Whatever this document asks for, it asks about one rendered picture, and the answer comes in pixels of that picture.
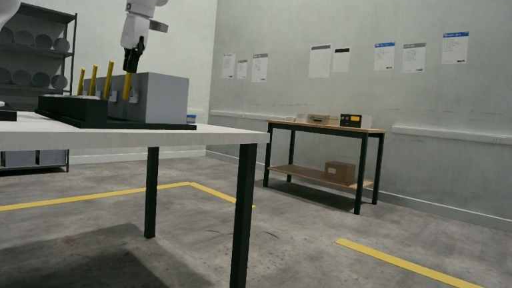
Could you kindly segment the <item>small round tin with blue rim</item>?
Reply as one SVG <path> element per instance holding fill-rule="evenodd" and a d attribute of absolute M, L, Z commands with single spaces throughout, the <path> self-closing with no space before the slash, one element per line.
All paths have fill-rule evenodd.
<path fill-rule="evenodd" d="M 196 115 L 187 115 L 187 124 L 195 124 Z"/>

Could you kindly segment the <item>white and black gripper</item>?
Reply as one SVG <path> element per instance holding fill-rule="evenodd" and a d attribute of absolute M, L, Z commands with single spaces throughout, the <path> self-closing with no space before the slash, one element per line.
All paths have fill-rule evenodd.
<path fill-rule="evenodd" d="M 151 20 L 131 13 L 126 13 L 126 16 L 120 41 L 125 50 L 123 70 L 136 73 L 139 58 L 147 46 Z"/>

